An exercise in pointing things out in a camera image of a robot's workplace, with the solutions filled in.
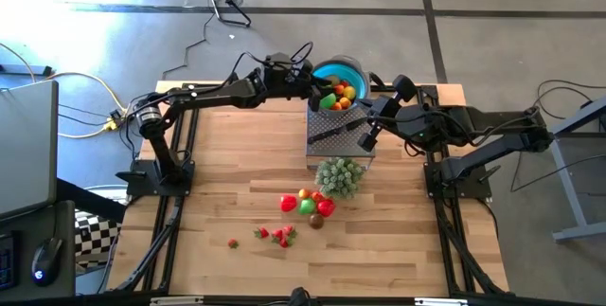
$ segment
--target wooden tabletop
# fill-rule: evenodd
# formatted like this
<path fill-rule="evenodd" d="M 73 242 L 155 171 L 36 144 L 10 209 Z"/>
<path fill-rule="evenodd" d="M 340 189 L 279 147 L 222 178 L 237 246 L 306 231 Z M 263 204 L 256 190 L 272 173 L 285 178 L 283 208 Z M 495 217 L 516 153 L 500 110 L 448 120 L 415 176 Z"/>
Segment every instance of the wooden tabletop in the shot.
<path fill-rule="evenodd" d="M 181 84 L 160 81 L 157 90 Z M 460 84 L 439 84 L 437 90 L 441 104 L 465 104 Z M 394 135 L 379 135 L 376 158 L 357 196 L 337 201 L 322 229 L 311 229 L 295 211 L 280 211 L 281 194 L 314 187 L 315 172 L 306 169 L 305 111 L 306 101 L 285 99 L 254 110 L 201 110 L 192 154 L 196 173 L 185 202 L 170 293 L 287 296 L 303 286 L 325 297 L 446 296 L 434 205 L 425 196 L 424 159 L 409 157 Z M 187 125 L 179 149 L 185 148 Z M 465 151 L 451 150 L 453 155 Z M 153 157 L 147 141 L 141 156 Z M 150 246 L 157 204 L 157 197 L 144 197 L 128 208 L 109 288 L 129 276 Z M 507 290 L 492 218 L 475 200 L 462 200 L 461 210 L 471 252 Z M 258 226 L 271 231 L 284 225 L 295 225 L 299 232 L 290 248 L 253 236 Z M 240 242 L 238 249 L 227 246 L 231 238 Z M 456 254 L 453 259 L 462 286 L 460 259 Z"/>

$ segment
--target concrete floor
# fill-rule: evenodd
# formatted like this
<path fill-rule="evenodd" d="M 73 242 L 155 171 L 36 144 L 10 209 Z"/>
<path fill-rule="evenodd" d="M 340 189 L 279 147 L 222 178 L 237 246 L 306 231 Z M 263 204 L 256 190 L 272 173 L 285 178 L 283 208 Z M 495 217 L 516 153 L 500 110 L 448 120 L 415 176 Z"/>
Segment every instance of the concrete floor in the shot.
<path fill-rule="evenodd" d="M 198 40 L 207 14 L 75 12 L 58 2 L 205 6 L 206 0 L 0 0 L 0 41 L 31 63 L 58 71 L 83 71 L 104 78 L 119 98 L 153 90 L 162 71 L 178 65 L 184 48 Z M 436 9 L 606 10 L 604 0 L 433 0 Z M 421 0 L 245 0 L 246 7 L 422 9 Z M 190 67 L 168 80 L 222 80 L 244 50 L 263 56 L 293 52 L 311 40 L 315 63 L 345 53 L 386 80 L 404 73 L 417 82 L 436 82 L 428 29 L 423 16 L 251 15 L 253 27 L 211 22 L 209 43 L 189 52 Z M 464 85 L 467 101 L 482 110 L 524 109 L 547 79 L 605 84 L 606 24 L 603 19 L 437 18 L 437 32 L 448 82 Z M 0 51 L 0 63 L 15 63 Z M 243 63 L 247 73 L 253 63 Z M 0 86 L 28 83 L 2 77 Z M 95 82 L 61 79 L 62 103 L 107 113 L 114 109 Z M 598 98 L 603 91 L 587 91 Z M 570 92 L 554 93 L 545 104 L 556 114 L 572 115 L 584 101 Z M 557 120 L 546 117 L 550 125 Z M 95 128 L 61 120 L 60 129 L 86 133 Z M 59 176 L 80 186 L 120 184 L 129 153 L 116 134 L 86 140 L 62 138 Z M 606 303 L 606 237 L 554 244 L 551 232 L 574 225 L 557 177 L 509 193 L 517 155 L 496 164 L 490 179 L 493 209 L 511 290 L 520 296 Z M 553 169 L 549 152 L 525 155 L 519 182 Z M 606 199 L 593 198 L 598 210 Z"/>

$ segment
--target keyboard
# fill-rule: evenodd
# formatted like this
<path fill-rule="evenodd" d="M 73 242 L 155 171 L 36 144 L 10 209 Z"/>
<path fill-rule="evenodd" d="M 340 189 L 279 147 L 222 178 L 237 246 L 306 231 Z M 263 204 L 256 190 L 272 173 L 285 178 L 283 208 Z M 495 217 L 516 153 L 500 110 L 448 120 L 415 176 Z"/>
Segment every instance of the keyboard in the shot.
<path fill-rule="evenodd" d="M 15 232 L 0 234 L 0 291 L 17 285 L 15 242 Z"/>

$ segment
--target small strawberry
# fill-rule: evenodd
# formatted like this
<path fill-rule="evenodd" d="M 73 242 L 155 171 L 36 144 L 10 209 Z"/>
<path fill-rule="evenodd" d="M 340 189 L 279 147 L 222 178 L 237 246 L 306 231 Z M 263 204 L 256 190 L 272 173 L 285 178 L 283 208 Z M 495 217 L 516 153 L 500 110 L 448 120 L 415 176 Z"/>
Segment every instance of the small strawberry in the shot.
<path fill-rule="evenodd" d="M 282 238 L 284 237 L 284 233 L 282 232 L 282 229 L 276 229 L 274 230 L 274 232 L 272 233 L 272 237 L 275 240 L 282 240 Z"/>
<path fill-rule="evenodd" d="M 291 240 L 288 240 L 288 239 L 286 239 L 286 238 L 283 238 L 282 240 L 280 240 L 279 244 L 280 244 L 280 246 L 281 246 L 282 248 L 288 248 L 288 247 L 290 247 L 291 245 L 293 245 L 293 243 L 291 242 Z"/>
<path fill-rule="evenodd" d="M 229 242 L 227 243 L 227 245 L 229 245 L 229 247 L 232 248 L 232 249 L 236 249 L 236 248 L 238 248 L 238 246 L 240 244 L 235 239 L 231 239 L 231 240 L 229 240 Z"/>
<path fill-rule="evenodd" d="M 257 228 L 257 230 L 255 230 L 254 232 L 255 232 L 255 236 L 260 239 L 265 239 L 266 237 L 269 236 L 269 232 L 264 227 Z"/>
<path fill-rule="evenodd" d="M 296 230 L 294 230 L 294 226 L 286 225 L 282 228 L 282 233 L 284 237 L 288 239 L 294 239 L 296 237 Z"/>

